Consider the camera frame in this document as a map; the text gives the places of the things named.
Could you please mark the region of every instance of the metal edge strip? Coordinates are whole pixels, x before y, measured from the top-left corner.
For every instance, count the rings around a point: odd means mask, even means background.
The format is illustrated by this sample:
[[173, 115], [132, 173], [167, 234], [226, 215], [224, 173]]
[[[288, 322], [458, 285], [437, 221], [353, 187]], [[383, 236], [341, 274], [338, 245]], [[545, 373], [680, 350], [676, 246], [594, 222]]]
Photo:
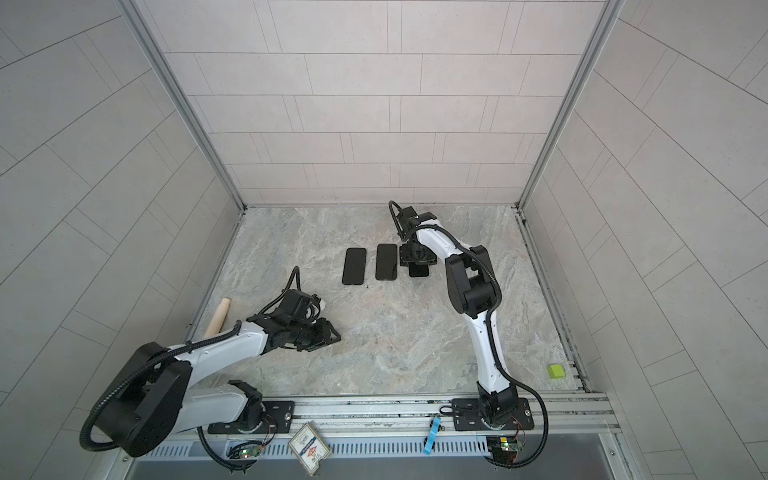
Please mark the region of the metal edge strip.
[[165, 60], [160, 48], [157, 46], [157, 42], [152, 37], [152, 34], [147, 27], [147, 23], [141, 16], [138, 8], [136, 8], [133, 0], [114, 0], [114, 2], [117, 5], [118, 10], [120, 10], [120, 13], [123, 15], [123, 19], [131, 30], [131, 33], [136, 38], [141, 50], [147, 57], [152, 69], [155, 74], [157, 74], [157, 78], [160, 79], [160, 83], [163, 85], [163, 88], [165, 88], [168, 96], [170, 96], [170, 99], [176, 106], [176, 110], [179, 112], [179, 115], [181, 115], [181, 119], [187, 125], [195, 143], [200, 147], [200, 151], [205, 158], [208, 159], [211, 166], [214, 167], [216, 175], [229, 191], [232, 199], [235, 200], [237, 209], [240, 213], [243, 213], [245, 211], [245, 203], [243, 202], [243, 199], [240, 197], [237, 188], [232, 183], [227, 170], [224, 168], [223, 162], [208, 138], [208, 134], [205, 132], [205, 129], [203, 129], [200, 119], [197, 118], [191, 104], [187, 100], [187, 96], [182, 92], [178, 80], [170, 69], [170, 65]]
[[573, 111], [574, 106], [576, 105], [576, 100], [578, 100], [581, 91], [584, 89], [584, 85], [587, 83], [587, 78], [592, 72], [595, 62], [598, 60], [600, 50], [616, 23], [616, 18], [618, 18], [619, 10], [621, 10], [623, 2], [624, 0], [607, 0], [605, 2], [600, 17], [598, 18], [597, 23], [595, 23], [592, 35], [587, 42], [587, 47], [584, 49], [584, 54], [581, 56], [581, 60], [576, 68], [576, 73], [571, 79], [571, 83], [568, 85], [568, 90], [563, 97], [563, 102], [560, 105], [558, 114], [555, 116], [554, 122], [552, 122], [552, 127], [545, 138], [544, 146], [541, 148], [538, 159], [533, 166], [531, 176], [528, 178], [528, 182], [526, 182], [525, 187], [523, 188], [523, 193], [518, 201], [519, 210], [524, 210], [528, 205], [533, 189], [536, 186], [539, 177], [541, 177], [541, 173], [544, 171], [544, 166], [554, 150], [555, 145], [557, 145], [560, 134], [565, 127], [565, 122], [568, 119], [568, 115]]

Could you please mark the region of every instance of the black cable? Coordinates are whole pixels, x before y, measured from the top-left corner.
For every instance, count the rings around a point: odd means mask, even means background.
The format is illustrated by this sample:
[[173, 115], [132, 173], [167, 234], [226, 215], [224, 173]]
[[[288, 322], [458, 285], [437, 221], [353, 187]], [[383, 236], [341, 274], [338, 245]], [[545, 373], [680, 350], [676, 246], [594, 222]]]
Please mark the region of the black cable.
[[[531, 393], [535, 398], [538, 404], [541, 406], [541, 416], [542, 416], [542, 433], [541, 433], [541, 441], [538, 444], [538, 447], [536, 450], [531, 454], [530, 457], [526, 458], [525, 460], [522, 460], [521, 462], [517, 463], [511, 463], [511, 464], [499, 464], [498, 466], [503, 466], [505, 468], [520, 468], [525, 467], [526, 465], [533, 462], [536, 458], [538, 458], [539, 455], [541, 455], [541, 451], [544, 450], [544, 446], [547, 443], [547, 437], [549, 436], [549, 418], [547, 415], [547, 407], [544, 405], [544, 399], [534, 390], [532, 387], [525, 385], [523, 382], [518, 381], [517, 379], [513, 378], [509, 373], [507, 373], [506, 369], [502, 366], [502, 361], [499, 359], [498, 351], [496, 350], [496, 341], [493, 337], [493, 331], [492, 331], [492, 324], [491, 324], [491, 315], [493, 312], [498, 308], [499, 305], [502, 303], [502, 288], [498, 285], [498, 281], [496, 280], [495, 275], [491, 271], [490, 268], [488, 268], [485, 263], [483, 263], [482, 260], [480, 260], [480, 257], [478, 255], [471, 251], [470, 249], [464, 247], [461, 242], [459, 242], [456, 237], [454, 237], [449, 231], [447, 231], [445, 228], [440, 227], [439, 225], [432, 225], [432, 224], [421, 224], [416, 227], [413, 227], [408, 233], [405, 233], [405, 238], [411, 237], [417, 230], [437, 230], [440, 233], [445, 234], [463, 253], [466, 253], [470, 258], [472, 258], [482, 269], [482, 271], [485, 273], [485, 275], [491, 279], [491, 286], [493, 287], [494, 293], [496, 294], [496, 301], [491, 305], [490, 308], [488, 308], [487, 313], [485, 314], [485, 329], [488, 330], [488, 341], [491, 343], [491, 354], [493, 355], [493, 361], [496, 365], [496, 369], [504, 376], [505, 379], [507, 379], [512, 385], [518, 386], [522, 388], [523, 390], [526, 390], [527, 392]], [[486, 457], [486, 460], [489, 460], [490, 463], [493, 463], [496, 465], [499, 462], [496, 462], [495, 460], [491, 460]]]
[[205, 439], [205, 433], [203, 432], [203, 427], [197, 427], [197, 437], [200, 439], [200, 443], [203, 446], [203, 450], [208, 454], [209, 457], [211, 457], [214, 462], [218, 463], [219, 465], [223, 466], [224, 468], [227, 468], [230, 473], [231, 472], [245, 472], [247, 469], [251, 468], [253, 464], [255, 464], [257, 461], [253, 460], [252, 462], [248, 463], [233, 463], [228, 462], [227, 460], [224, 460], [214, 452], [214, 450], [208, 445], [208, 441]]
[[209, 339], [201, 340], [200, 342], [189, 343], [177, 349], [173, 349], [165, 353], [161, 353], [160, 355], [147, 361], [144, 365], [135, 369], [133, 373], [126, 376], [121, 382], [119, 382], [116, 386], [114, 386], [112, 390], [110, 390], [109, 392], [105, 392], [104, 395], [102, 395], [101, 398], [98, 400], [98, 402], [96, 402], [93, 409], [91, 409], [91, 413], [88, 414], [88, 417], [85, 419], [85, 422], [83, 423], [83, 428], [80, 429], [80, 446], [83, 449], [88, 450], [89, 452], [104, 452], [106, 450], [116, 449], [118, 447], [118, 444], [115, 442], [94, 442], [93, 439], [91, 438], [91, 430], [93, 430], [94, 428], [96, 419], [99, 417], [99, 415], [101, 415], [101, 413], [104, 411], [104, 409], [109, 404], [109, 402], [111, 402], [112, 399], [114, 399], [114, 397], [119, 392], [121, 392], [125, 387], [129, 386], [134, 380], [138, 379], [145, 373], [152, 370], [159, 363], [172, 359], [175, 356], [180, 355], [182, 353], [191, 352], [192, 350], [204, 348], [206, 346], [213, 345], [214, 343], [223, 342], [226, 339], [232, 338], [233, 336], [240, 333], [241, 325], [242, 325], [242, 322], [240, 320], [237, 320], [232, 330], [230, 330], [227, 333], [224, 333], [222, 335], [215, 336]]

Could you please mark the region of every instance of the white wall tile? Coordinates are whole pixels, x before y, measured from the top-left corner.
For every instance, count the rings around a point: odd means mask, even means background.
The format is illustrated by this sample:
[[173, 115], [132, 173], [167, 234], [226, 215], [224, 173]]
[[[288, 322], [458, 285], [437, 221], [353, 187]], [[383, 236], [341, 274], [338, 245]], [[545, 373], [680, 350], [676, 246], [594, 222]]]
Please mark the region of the white wall tile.
[[307, 188], [301, 165], [233, 165], [243, 188]]
[[118, 80], [117, 75], [114, 74], [112, 68], [101, 55], [98, 48], [96, 48], [96, 45], [94, 45], [94, 42], [92, 42], [88, 37], [88, 33], [84, 31], [81, 34], [72, 37], [72, 40], [74, 40], [74, 43], [78, 44], [78, 47], [80, 47], [80, 49], [83, 51], [83, 54], [88, 58], [88, 61], [96, 69], [99, 76], [102, 80], [104, 80], [104, 83], [107, 84], [109, 89], [113, 92], [120, 90], [123, 84], [120, 82], [120, 80]]
[[457, 164], [510, 164], [522, 134], [447, 134], [442, 161]]
[[0, 177], [0, 278], [33, 251], [88, 190], [46, 146]]
[[765, 33], [766, 15], [763, 2], [652, 2], [638, 27], [727, 77]]
[[533, 165], [481, 164], [476, 187], [522, 188], [531, 175]]
[[76, 333], [56, 330], [0, 406], [0, 428], [16, 432], [0, 439], [0, 463], [9, 478], [31, 477], [40, 448], [51, 444], [106, 351]]
[[496, 115], [496, 107], [498, 106], [498, 97], [485, 97], [485, 107], [482, 111], [482, 120], [480, 120], [480, 130], [483, 133], [491, 131], [493, 125], [493, 117]]
[[608, 161], [589, 193], [641, 276], [649, 274], [683, 246], [683, 241], [615, 159]]
[[[760, 471], [718, 405], [720, 399], [715, 400], [701, 375], [692, 372], [661, 383], [654, 393], [697, 478], [760, 480]], [[722, 457], [710, 454], [711, 442], [723, 442]]]
[[547, 133], [561, 102], [560, 97], [500, 97], [491, 131]]
[[487, 204], [514, 204], [520, 201], [522, 188], [489, 188], [485, 197]]
[[691, 373], [695, 370], [696, 366], [690, 360], [688, 353], [683, 350], [682, 352], [670, 355], [665, 359], [661, 359], [658, 362], [651, 363], [649, 366], [643, 369], [643, 373], [645, 373], [645, 378], [648, 379], [648, 383], [651, 385], [656, 385], [658, 383], [666, 382], [669, 379], [685, 375], [686, 373]]
[[399, 95], [389, 97], [389, 131], [400, 131], [400, 105], [402, 100]]
[[742, 441], [764, 440], [768, 385], [750, 373], [768, 367], [765, 345], [699, 263], [654, 296]]
[[[0, 390], [10, 392], [38, 355], [108, 255], [60, 223], [3, 284], [0, 328], [4, 368]], [[45, 301], [39, 300], [45, 292]]]
[[352, 134], [355, 162], [430, 163], [435, 134]]
[[476, 132], [484, 107], [484, 97], [403, 97], [402, 131]]
[[148, 4], [169, 51], [266, 51], [251, 0], [150, 0]]
[[564, 95], [580, 55], [531, 55], [520, 95]]
[[598, 136], [573, 112], [558, 139], [558, 148], [579, 180], [584, 181], [604, 147]]
[[517, 95], [529, 60], [528, 55], [424, 55], [421, 93]]
[[66, 127], [48, 146], [95, 186], [163, 118], [144, 84], [134, 81]]
[[149, 281], [149, 286], [157, 290], [157, 292], [169, 299], [171, 302], [175, 302], [179, 297], [179, 291], [173, 288], [170, 283], [163, 280], [157, 273], [152, 276], [152, 280]]
[[413, 201], [419, 204], [482, 204], [488, 188], [417, 187], [413, 195]]
[[123, 85], [149, 70], [149, 62], [123, 18], [93, 27], [86, 33]]
[[259, 193], [265, 204], [302, 205], [334, 204], [332, 188], [261, 188]]
[[611, 306], [606, 305], [605, 308], [603, 308], [602, 310], [597, 312], [592, 318], [587, 320], [587, 327], [589, 328], [589, 331], [591, 333], [595, 333], [599, 329], [603, 328], [607, 324], [614, 321], [615, 319], [616, 319], [616, 316], [614, 315], [614, 311], [611, 309]]
[[210, 210], [214, 212], [216, 218], [221, 215], [224, 207], [232, 200], [229, 190], [221, 183], [221, 180], [217, 177], [214, 181], [210, 182], [210, 185], [203, 194], [203, 201], [208, 205]]
[[606, 325], [594, 341], [641, 450], [680, 448], [619, 324]]
[[78, 210], [121, 241], [170, 176], [160, 155], [144, 140], [86, 195]]
[[304, 56], [277, 53], [198, 53], [214, 95], [311, 94]]
[[172, 306], [151, 286], [144, 290], [107, 354], [100, 363], [94, 362], [98, 368], [80, 395], [78, 408], [90, 410], [136, 349], [155, 341]]
[[627, 172], [720, 285], [768, 260], [768, 227], [663, 131]]
[[600, 247], [589, 264], [640, 366], [648, 366], [683, 349], [615, 237]]
[[251, 134], [209, 134], [208, 137], [225, 164], [262, 163]]
[[341, 150], [344, 155], [345, 164], [355, 163], [355, 149], [352, 145], [352, 134], [339, 134], [341, 140]]
[[99, 322], [89, 319], [82, 313], [75, 312], [74, 310], [67, 315], [67, 318], [61, 323], [61, 327], [106, 347], [109, 347], [118, 335], [113, 329], [101, 325]]
[[384, 2], [271, 0], [283, 51], [386, 53]]
[[338, 134], [262, 134], [274, 164], [344, 163]]
[[402, 2], [387, 2], [386, 27], [388, 53], [402, 53]]
[[0, 146], [23, 158], [110, 94], [72, 40], [17, 61], [0, 71], [0, 110], [13, 113], [0, 117]]
[[119, 14], [114, 4], [98, 0], [9, 0], [0, 5], [0, 28], [29, 55]]
[[682, 450], [668, 452], [653, 452], [644, 455], [648, 468], [653, 474], [686, 474], [693, 473], [685, 453]]
[[160, 225], [165, 228], [165, 230], [170, 233], [172, 236], [176, 236], [179, 233], [179, 226], [176, 225], [176, 222], [173, 221], [172, 218], [168, 216], [168, 214], [165, 213], [165, 210], [157, 204], [157, 202], [153, 201], [151, 204], [149, 204], [149, 207], [147, 207], [147, 212], [152, 215], [152, 217], [155, 218], [158, 222], [160, 222]]
[[166, 53], [164, 56], [185, 94], [213, 94], [194, 53]]
[[298, 95], [296, 103], [305, 131], [389, 131], [388, 97]]
[[464, 187], [468, 164], [402, 164], [401, 187]]
[[293, 131], [279, 95], [195, 97], [214, 133]]
[[576, 296], [581, 313], [588, 321], [606, 307], [607, 301], [570, 226], [566, 224], [562, 227], [560, 233], [552, 240], [552, 247], [558, 255], [568, 283], [571, 284], [571, 291]]
[[723, 287], [723, 291], [755, 333], [768, 341], [768, 263], [745, 273]]
[[576, 111], [624, 166], [654, 129], [643, 112], [596, 72], [581, 92]]
[[157, 267], [157, 275], [181, 291], [213, 228], [214, 224], [199, 208], [192, 210], [190, 217], [181, 227], [181, 232], [176, 235], [163, 261]]
[[85, 290], [75, 309], [119, 330], [173, 239], [154, 217], [143, 214]]
[[35, 469], [32, 480], [59, 478], [82, 480], [96, 456], [80, 446], [78, 432], [61, 430]]
[[619, 20], [594, 69], [625, 97], [634, 100], [667, 47]]
[[173, 101], [168, 96], [165, 87], [160, 83], [160, 79], [157, 77], [154, 70], [149, 70], [139, 78], [141, 79], [141, 83], [143, 83], [147, 90], [149, 90], [149, 94], [152, 95], [154, 103], [157, 104], [157, 107], [160, 108], [163, 115], [168, 116], [176, 110], [176, 105], [174, 105]]
[[214, 175], [208, 160], [200, 150], [196, 150], [176, 170], [157, 194], [155, 201], [176, 225], [183, 226]]
[[752, 210], [755, 215], [762, 215], [768, 211], [768, 181], [752, 190], [749, 195], [742, 199], [745, 205]]
[[403, 2], [402, 51], [498, 53], [508, 7], [507, 2]]
[[91, 242], [96, 243], [103, 251], [112, 254], [114, 249], [118, 248], [118, 242], [103, 231], [96, 223], [83, 215], [77, 208], [73, 208], [69, 214], [64, 217], [64, 221], [69, 224]]
[[644, 276], [643, 281], [648, 289], [653, 292], [696, 262], [696, 257], [694, 257], [688, 247], [682, 247], [673, 255], [670, 255], [661, 265], [654, 268], [648, 275]]
[[412, 188], [334, 188], [336, 202], [339, 204], [386, 204], [394, 200], [413, 202]]
[[603, 5], [526, 2], [512, 53], [581, 55]]
[[388, 164], [315, 164], [317, 186], [389, 187]]
[[219, 259], [227, 248], [232, 230], [239, 219], [240, 212], [234, 202], [228, 202], [190, 272], [190, 278], [197, 285], [207, 286], [213, 279]]
[[586, 247], [603, 227], [605, 219], [570, 165], [563, 166], [557, 181], [552, 185], [552, 194], [571, 225], [579, 246]]
[[644, 111], [737, 197], [768, 178], [768, 105], [691, 60], [674, 62]]
[[540, 217], [543, 230], [548, 232], [562, 215], [558, 202], [554, 199], [547, 184], [542, 182], [539, 182], [533, 190], [531, 200], [536, 205], [536, 211]]
[[283, 48], [280, 46], [280, 37], [277, 36], [275, 21], [272, 19], [272, 8], [268, 0], [254, 0], [256, 14], [259, 15], [259, 26], [264, 33], [267, 50], [270, 52], [280, 52]]
[[306, 56], [306, 67], [316, 95], [418, 95], [422, 58], [316, 54]]
[[548, 278], [554, 290], [555, 299], [561, 307], [565, 321], [573, 336], [576, 354], [585, 365], [593, 362], [600, 356], [598, 348], [594, 345], [594, 340], [589, 333], [587, 323], [581, 315], [576, 298], [573, 292], [571, 292], [571, 286], [565, 278], [565, 273], [560, 266], [558, 257], [547, 237], [547, 230], [541, 224], [537, 208], [534, 204], [528, 204], [528, 207], [525, 209], [525, 216], [528, 219], [531, 232], [534, 238], [536, 238], [541, 258], [545, 263]]
[[745, 446], [760, 471], [768, 472], [768, 442], [747, 443]]

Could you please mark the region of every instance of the phone screen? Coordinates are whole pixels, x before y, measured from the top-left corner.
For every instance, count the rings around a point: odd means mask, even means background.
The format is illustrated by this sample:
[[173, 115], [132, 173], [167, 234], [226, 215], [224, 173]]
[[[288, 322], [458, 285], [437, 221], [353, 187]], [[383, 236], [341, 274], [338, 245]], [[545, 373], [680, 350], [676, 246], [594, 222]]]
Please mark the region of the phone screen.
[[366, 278], [366, 249], [353, 247], [346, 249], [344, 271], [341, 283], [344, 285], [362, 285]]
[[397, 279], [397, 245], [380, 243], [376, 248], [376, 279]]

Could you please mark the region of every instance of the wooden handle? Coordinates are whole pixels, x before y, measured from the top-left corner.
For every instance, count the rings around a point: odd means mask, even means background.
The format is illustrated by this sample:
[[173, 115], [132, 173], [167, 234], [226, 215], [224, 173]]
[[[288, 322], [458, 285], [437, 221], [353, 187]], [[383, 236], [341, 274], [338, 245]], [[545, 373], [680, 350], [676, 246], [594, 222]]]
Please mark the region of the wooden handle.
[[221, 303], [216, 307], [214, 317], [210, 319], [208, 329], [205, 331], [205, 337], [209, 339], [212, 336], [216, 336], [221, 331], [221, 326], [224, 324], [224, 319], [227, 318], [227, 312], [230, 311], [230, 299], [223, 298]]

